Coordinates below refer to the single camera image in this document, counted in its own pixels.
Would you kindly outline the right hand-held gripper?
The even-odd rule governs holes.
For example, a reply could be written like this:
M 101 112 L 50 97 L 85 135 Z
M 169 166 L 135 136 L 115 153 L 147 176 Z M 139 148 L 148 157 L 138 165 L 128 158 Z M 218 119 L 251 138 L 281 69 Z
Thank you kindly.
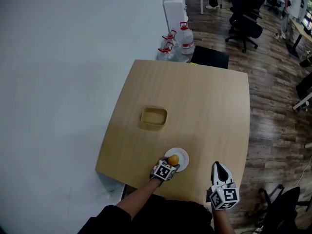
M 211 171 L 212 187 L 207 190 L 206 202 L 215 210 L 228 210 L 239 202 L 239 190 L 233 183 L 232 172 L 221 162 L 214 162 Z

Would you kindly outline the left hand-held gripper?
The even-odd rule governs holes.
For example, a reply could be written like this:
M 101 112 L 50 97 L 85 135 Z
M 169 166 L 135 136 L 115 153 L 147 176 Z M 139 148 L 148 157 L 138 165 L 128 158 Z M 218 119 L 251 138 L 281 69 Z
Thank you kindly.
M 168 157 L 161 157 L 150 173 L 150 179 L 157 178 L 161 181 L 170 180 L 175 172 L 178 172 L 180 165 L 172 166 L 168 162 Z

